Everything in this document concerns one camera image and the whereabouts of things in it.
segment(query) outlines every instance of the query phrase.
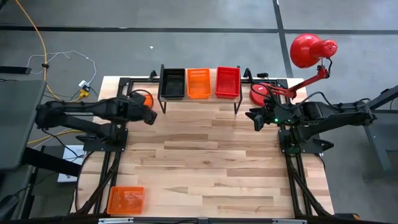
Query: orange basket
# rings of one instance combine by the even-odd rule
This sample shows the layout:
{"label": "orange basket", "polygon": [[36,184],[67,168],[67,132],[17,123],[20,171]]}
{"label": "orange basket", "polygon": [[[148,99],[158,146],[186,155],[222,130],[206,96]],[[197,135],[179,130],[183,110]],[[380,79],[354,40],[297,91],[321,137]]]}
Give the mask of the orange basket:
{"label": "orange basket", "polygon": [[191,99],[204,99],[211,95],[209,68],[188,69],[187,76],[188,96]]}
{"label": "orange basket", "polygon": [[110,215],[138,215],[144,204],[143,187],[112,187],[106,213]]}

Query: lamp shade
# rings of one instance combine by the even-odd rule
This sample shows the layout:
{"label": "lamp shade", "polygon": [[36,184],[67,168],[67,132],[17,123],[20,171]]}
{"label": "lamp shade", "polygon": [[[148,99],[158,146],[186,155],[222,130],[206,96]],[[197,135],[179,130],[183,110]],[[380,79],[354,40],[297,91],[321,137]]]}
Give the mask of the lamp shade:
{"label": "lamp shade", "polygon": [[314,34],[301,34],[290,46],[290,58],[298,68],[308,68],[337,52],[334,40],[321,40]]}

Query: concrete floor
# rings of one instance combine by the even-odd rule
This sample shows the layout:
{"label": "concrete floor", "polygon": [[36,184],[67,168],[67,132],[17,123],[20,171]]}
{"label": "concrete floor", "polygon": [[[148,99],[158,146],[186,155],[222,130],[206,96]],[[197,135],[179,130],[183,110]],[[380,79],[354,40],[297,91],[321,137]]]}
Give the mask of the concrete floor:
{"label": "concrete floor", "polygon": [[[268,72],[270,77],[308,78],[315,74],[315,67],[299,69],[291,64],[290,72],[290,65],[284,63],[284,59],[289,61],[284,55],[288,55],[297,36],[292,30],[297,29],[315,30],[322,34],[320,37],[335,39],[339,45],[331,77],[309,86],[308,93],[321,90],[332,103],[339,103],[374,98],[398,83],[393,66],[398,54],[395,0],[279,0],[282,23],[275,17],[276,0],[23,0],[21,4],[38,26],[187,28],[178,32],[42,32],[48,52],[77,50],[96,62],[98,74],[92,86],[97,90],[105,75],[148,75],[151,70],[159,71],[161,63],[167,67],[240,65],[253,73]],[[30,24],[10,0],[0,10],[1,25]],[[0,65],[25,66],[30,55],[42,54],[35,32],[0,31],[0,37]],[[31,62],[34,71],[40,70],[40,58]],[[59,55],[50,62],[48,81],[57,93],[72,95],[77,84],[92,74],[92,64],[84,58],[72,55],[68,60]],[[0,78],[40,79],[42,75]],[[35,130],[31,139],[41,136]],[[335,143],[325,153],[335,212],[398,223],[397,183],[365,184],[362,180],[364,173],[378,166],[364,129],[343,127],[321,137]],[[71,136],[62,139],[67,144],[78,144]],[[36,206],[32,215],[66,214],[68,200],[70,196],[62,194],[43,197],[38,203],[45,209]]]}

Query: black basket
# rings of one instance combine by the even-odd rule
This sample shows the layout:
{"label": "black basket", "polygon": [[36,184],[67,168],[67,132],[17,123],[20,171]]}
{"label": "black basket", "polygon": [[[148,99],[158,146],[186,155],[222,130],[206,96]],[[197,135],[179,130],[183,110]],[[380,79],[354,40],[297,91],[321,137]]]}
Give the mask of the black basket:
{"label": "black basket", "polygon": [[181,100],[185,96],[185,69],[165,68],[160,96],[166,100]]}

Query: wooden table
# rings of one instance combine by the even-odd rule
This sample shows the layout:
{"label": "wooden table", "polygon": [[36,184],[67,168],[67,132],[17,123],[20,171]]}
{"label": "wooden table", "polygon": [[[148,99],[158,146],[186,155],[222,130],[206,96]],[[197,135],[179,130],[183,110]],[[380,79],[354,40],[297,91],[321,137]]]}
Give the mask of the wooden table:
{"label": "wooden table", "polygon": [[[119,78],[104,77],[100,99],[116,96]],[[302,79],[287,81],[292,86]],[[157,83],[135,83],[134,88],[146,89],[157,97]],[[242,89],[237,115],[233,103],[209,101],[168,103],[163,114],[155,100],[158,116],[154,125],[128,123],[128,147],[122,153],[117,185],[145,188],[141,216],[294,217],[285,157],[277,140],[279,128],[269,125],[261,132],[254,131],[253,122],[244,113],[256,106],[249,99],[249,84],[243,84]],[[294,101],[306,96],[301,89]],[[80,207],[98,185],[103,157],[103,152],[95,152],[83,167],[78,186]],[[304,154],[303,164],[309,189],[333,213],[321,161]],[[302,194],[298,194],[304,211]],[[101,211],[107,199],[105,189]]]}

